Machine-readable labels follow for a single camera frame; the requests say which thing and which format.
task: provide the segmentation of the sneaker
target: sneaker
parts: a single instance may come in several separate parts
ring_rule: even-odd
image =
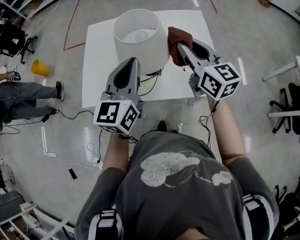
[[[65,94],[64,94],[65,86],[64,86],[64,84],[60,81],[56,81],[55,88],[56,88],[56,92],[57,92],[56,98],[60,101],[63,101],[64,98],[65,98]]]
[[[166,132],[167,131],[167,123],[165,121],[160,121],[156,127],[157,131]]]
[[[52,112],[50,113],[50,115],[55,115],[59,113],[59,109],[58,108],[54,108],[54,107],[50,107]]]

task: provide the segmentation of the gray t-shirt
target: gray t-shirt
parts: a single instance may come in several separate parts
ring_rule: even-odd
[[[189,228],[211,239],[245,239],[243,196],[249,194],[269,202],[276,226],[277,203],[249,159],[226,168],[201,140],[151,131],[135,146],[127,175],[117,168],[100,175],[75,235],[87,240],[92,218],[115,203],[126,239],[174,240]]]

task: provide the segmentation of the gray floor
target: gray floor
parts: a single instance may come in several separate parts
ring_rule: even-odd
[[[51,15],[57,4],[54,3],[31,23],[26,23],[27,33],[37,35],[39,39],[34,45],[35,54],[26,57],[25,65],[20,64],[19,57],[0,56],[0,66],[7,64],[13,69],[18,65],[24,81],[42,83],[44,80],[44,77],[31,73],[34,59],[50,65],[52,76],[46,78],[46,85],[54,86],[56,80],[62,80],[66,96],[62,103],[55,100],[48,103],[60,108],[67,116],[74,116],[82,110],[85,46],[64,51],[66,32],[77,1],[61,0]],[[289,191],[293,191],[300,175],[298,136],[293,132],[286,134],[284,129],[273,134],[276,122],[267,118],[267,112],[270,111],[269,101],[278,100],[280,88],[293,81],[296,74],[287,73],[268,82],[262,82],[262,75],[290,63],[295,55],[300,56],[300,26],[277,9],[262,7],[257,0],[213,0],[217,13],[209,0],[197,2],[199,7],[192,0],[81,0],[69,29],[66,47],[84,43],[89,25],[118,17],[130,9],[201,10],[216,51],[236,67],[238,57],[243,61],[247,85],[241,86],[228,103],[246,143],[247,155],[271,189],[275,185],[287,185]],[[194,106],[188,106],[187,100],[148,102],[144,118],[134,129],[134,135],[139,137],[155,127],[159,120],[166,120],[181,133],[206,140],[207,133],[197,123],[199,116],[209,113],[205,104],[205,100]],[[60,160],[90,166],[93,165],[92,154],[86,146],[93,143],[95,152],[98,152],[99,130],[92,126],[89,113],[79,115],[76,120],[56,115],[44,124],[20,126],[21,133],[17,135],[0,137],[0,155],[13,170],[15,188],[27,200],[54,216],[64,218],[74,207],[82,206],[100,170],[50,160],[38,144],[42,143],[42,127],[49,152],[57,153]],[[101,136],[102,155],[108,138],[106,133]],[[218,152],[215,141],[212,149]],[[70,168],[75,171],[77,181],[72,180],[68,172]],[[72,216],[73,223],[77,215]]]

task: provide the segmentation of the gray pants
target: gray pants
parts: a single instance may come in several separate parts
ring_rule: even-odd
[[[43,86],[36,82],[3,82],[0,84],[0,119],[9,122],[16,119],[44,117],[50,114],[52,109],[48,105],[36,107],[36,99],[56,97],[57,89],[54,87]]]

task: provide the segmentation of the lamp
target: lamp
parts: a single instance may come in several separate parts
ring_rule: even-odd
[[[123,13],[113,27],[119,63],[136,57],[143,75],[159,71],[168,62],[168,36],[157,15],[147,9]]]

